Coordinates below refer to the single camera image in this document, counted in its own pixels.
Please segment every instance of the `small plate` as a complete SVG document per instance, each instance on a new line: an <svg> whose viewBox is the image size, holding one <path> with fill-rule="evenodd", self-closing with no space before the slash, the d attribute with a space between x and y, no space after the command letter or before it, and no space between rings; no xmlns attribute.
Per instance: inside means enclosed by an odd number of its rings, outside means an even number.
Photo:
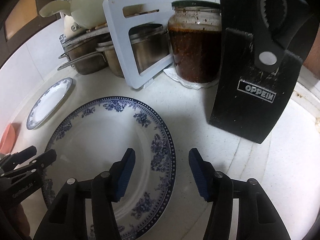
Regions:
<svg viewBox="0 0 320 240"><path fill-rule="evenodd" d="M46 151L57 160L43 173L42 194L49 206L69 178L93 179L133 148L136 162L124 197L112 203L122 239L146 233L162 215L175 181L175 150L161 117L132 98L107 97L71 113L55 130ZM88 238L94 238L91 200L86 200Z"/></svg>
<svg viewBox="0 0 320 240"><path fill-rule="evenodd" d="M35 103L27 119L27 129L38 127L68 93L73 79L64 78L52 85Z"/></svg>

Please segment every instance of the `screw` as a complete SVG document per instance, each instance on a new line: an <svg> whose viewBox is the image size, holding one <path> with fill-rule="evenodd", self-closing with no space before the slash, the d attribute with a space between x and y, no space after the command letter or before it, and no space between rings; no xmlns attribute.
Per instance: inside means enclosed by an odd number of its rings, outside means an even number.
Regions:
<svg viewBox="0 0 320 240"><path fill-rule="evenodd" d="M216 171L214 175L219 179L223 177L223 173L221 171Z"/></svg>
<svg viewBox="0 0 320 240"><path fill-rule="evenodd" d="M102 172L102 173L100 174L100 176L103 177L103 178L107 178L107 177L110 176L110 172L109 172L109 171L104 171L104 172Z"/></svg>
<svg viewBox="0 0 320 240"><path fill-rule="evenodd" d="M76 180L75 180L74 178L70 178L70 179L67 180L67 183L68 183L69 185L72 185L72 184L74 184L75 182L76 182Z"/></svg>
<svg viewBox="0 0 320 240"><path fill-rule="evenodd" d="M249 181L249 183L252 184L252 185L257 185L257 184L258 184L258 182L257 182L256 179L249 179L248 181Z"/></svg>

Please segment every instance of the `dish rack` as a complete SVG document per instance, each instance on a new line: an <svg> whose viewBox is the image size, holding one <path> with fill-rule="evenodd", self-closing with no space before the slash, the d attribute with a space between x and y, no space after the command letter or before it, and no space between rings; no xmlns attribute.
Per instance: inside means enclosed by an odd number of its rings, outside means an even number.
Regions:
<svg viewBox="0 0 320 240"><path fill-rule="evenodd" d="M147 87L153 82L153 77L174 62L170 53L148 69L139 74L133 55L129 30L132 27L146 23L160 23L167 25L169 18L174 14L171 3L175 0L104 0L103 10L108 23L110 35L115 47L121 69L127 84L135 89ZM151 13L125 17L123 8L132 5L159 6Z"/></svg>

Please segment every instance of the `stainless steel pot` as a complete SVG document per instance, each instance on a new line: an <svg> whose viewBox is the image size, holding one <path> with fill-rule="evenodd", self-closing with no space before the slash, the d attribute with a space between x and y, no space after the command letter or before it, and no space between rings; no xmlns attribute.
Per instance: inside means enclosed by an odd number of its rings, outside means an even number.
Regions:
<svg viewBox="0 0 320 240"><path fill-rule="evenodd" d="M133 27L129 31L129 38L139 73L170 53L169 35L161 24L144 24ZM98 43L96 50L103 52L111 71L116 76L124 78L113 42Z"/></svg>
<svg viewBox="0 0 320 240"><path fill-rule="evenodd" d="M98 42L110 39L109 34L104 34L64 47L65 53L59 58L67 57L70 61L61 65L58 70L73 65L79 74L88 75L107 67L103 53L97 52L95 48Z"/></svg>

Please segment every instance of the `pot handle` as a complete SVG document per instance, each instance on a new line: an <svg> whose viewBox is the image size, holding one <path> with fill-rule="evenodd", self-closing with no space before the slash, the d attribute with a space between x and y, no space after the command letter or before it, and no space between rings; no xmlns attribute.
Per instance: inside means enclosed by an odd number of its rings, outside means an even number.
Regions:
<svg viewBox="0 0 320 240"><path fill-rule="evenodd" d="M61 55L58 57L58 59L62 59L62 58L65 58L65 57L68 59L68 61L71 61L69 55L66 54L66 53L61 54Z"/></svg>
<svg viewBox="0 0 320 240"><path fill-rule="evenodd" d="M73 65L75 63L78 63L78 62L80 62L80 61L82 61L84 59L92 58L92 57L95 57L95 56L102 56L103 60L106 61L106 59L104 58L103 53L95 51L95 52L91 52L91 53L88 53L86 55L83 55L81 57L78 57L78 58L76 58L74 60L71 60L71 61L61 65L60 67L58 67L58 70L62 70L64 68L69 67L69 66L71 66L71 65Z"/></svg>
<svg viewBox="0 0 320 240"><path fill-rule="evenodd" d="M70 3L64 0L56 0L49 2L41 8L39 14L42 17L49 17L58 12L62 12L68 16L71 16Z"/></svg>

